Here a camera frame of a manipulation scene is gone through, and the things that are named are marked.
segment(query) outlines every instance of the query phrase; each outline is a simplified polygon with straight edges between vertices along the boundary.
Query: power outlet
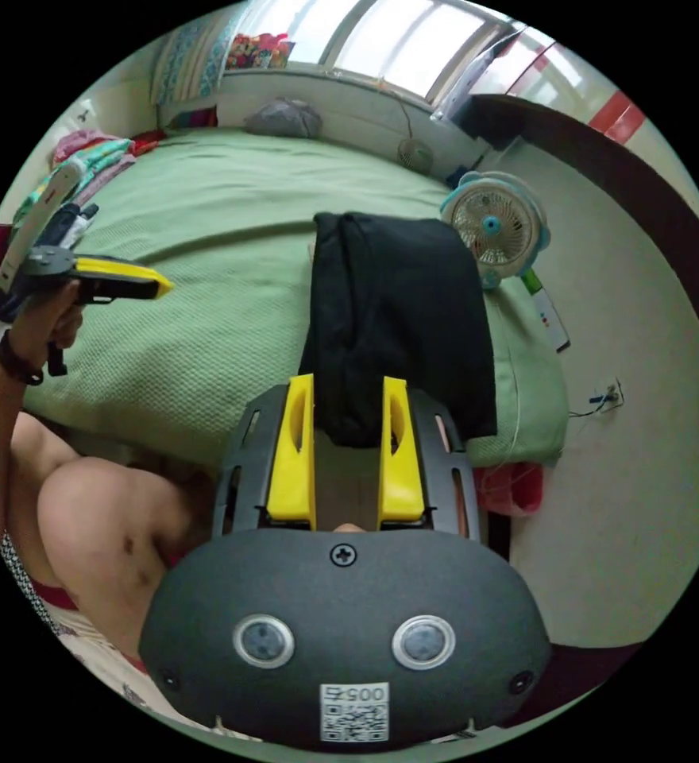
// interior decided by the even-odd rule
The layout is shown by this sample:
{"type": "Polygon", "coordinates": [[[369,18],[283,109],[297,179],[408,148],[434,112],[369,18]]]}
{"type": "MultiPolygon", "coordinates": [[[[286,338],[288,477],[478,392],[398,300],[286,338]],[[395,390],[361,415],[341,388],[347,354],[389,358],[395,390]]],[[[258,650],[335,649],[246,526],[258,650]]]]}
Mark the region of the power outlet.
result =
{"type": "Polygon", "coordinates": [[[598,415],[609,413],[609,411],[613,411],[617,408],[622,408],[622,406],[625,405],[625,397],[622,393],[622,382],[620,379],[616,376],[604,379],[596,386],[593,395],[590,397],[589,403],[596,408],[601,405],[601,410],[597,411],[598,415]],[[604,397],[611,397],[612,399],[604,403],[604,397]]]}

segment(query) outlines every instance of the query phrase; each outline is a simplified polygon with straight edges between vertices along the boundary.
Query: wrist strap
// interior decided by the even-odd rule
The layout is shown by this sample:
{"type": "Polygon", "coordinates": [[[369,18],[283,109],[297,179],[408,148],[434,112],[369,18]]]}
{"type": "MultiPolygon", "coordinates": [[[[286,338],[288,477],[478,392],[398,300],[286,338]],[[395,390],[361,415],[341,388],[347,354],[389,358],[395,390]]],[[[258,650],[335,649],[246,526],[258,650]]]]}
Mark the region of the wrist strap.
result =
{"type": "Polygon", "coordinates": [[[19,358],[10,345],[8,334],[10,330],[2,335],[0,340],[0,365],[5,372],[17,382],[36,387],[42,384],[44,375],[42,369],[35,369],[30,366],[23,358],[19,358]]]}

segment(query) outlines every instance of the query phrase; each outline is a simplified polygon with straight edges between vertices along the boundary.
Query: gray pillow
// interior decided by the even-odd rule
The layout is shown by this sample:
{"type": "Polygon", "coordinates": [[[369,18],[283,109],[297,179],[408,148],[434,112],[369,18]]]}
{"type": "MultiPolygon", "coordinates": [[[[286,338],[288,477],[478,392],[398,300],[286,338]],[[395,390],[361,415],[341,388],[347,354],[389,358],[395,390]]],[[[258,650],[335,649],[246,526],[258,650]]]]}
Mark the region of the gray pillow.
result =
{"type": "Polygon", "coordinates": [[[304,101],[277,98],[266,103],[244,121],[244,130],[274,137],[318,137],[322,119],[304,101]]]}

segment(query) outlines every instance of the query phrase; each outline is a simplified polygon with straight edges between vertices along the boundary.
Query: qr code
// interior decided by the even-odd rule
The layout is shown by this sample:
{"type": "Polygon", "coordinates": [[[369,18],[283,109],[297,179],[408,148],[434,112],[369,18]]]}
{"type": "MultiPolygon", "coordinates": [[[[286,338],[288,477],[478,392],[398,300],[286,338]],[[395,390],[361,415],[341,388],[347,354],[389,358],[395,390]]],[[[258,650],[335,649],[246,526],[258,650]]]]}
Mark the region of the qr code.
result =
{"type": "Polygon", "coordinates": [[[321,684],[324,742],[387,742],[389,684],[321,684]]]}

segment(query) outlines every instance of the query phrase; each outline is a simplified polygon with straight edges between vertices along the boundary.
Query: green blanket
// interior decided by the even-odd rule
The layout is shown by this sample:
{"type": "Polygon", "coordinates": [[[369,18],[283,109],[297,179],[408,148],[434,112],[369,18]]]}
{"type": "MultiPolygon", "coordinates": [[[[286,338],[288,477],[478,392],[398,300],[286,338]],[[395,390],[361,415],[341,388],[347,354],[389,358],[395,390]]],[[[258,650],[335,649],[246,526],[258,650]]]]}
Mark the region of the green blanket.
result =
{"type": "MultiPolygon", "coordinates": [[[[436,217],[446,193],[326,143],[233,130],[176,135],[98,192],[100,211],[78,246],[156,267],[175,290],[87,308],[69,375],[30,389],[27,408],[216,467],[246,403],[298,369],[315,213],[436,217]]],[[[552,459],[568,411],[561,367],[519,279],[486,301],[499,432],[472,441],[469,454],[475,466],[552,459]]]]}

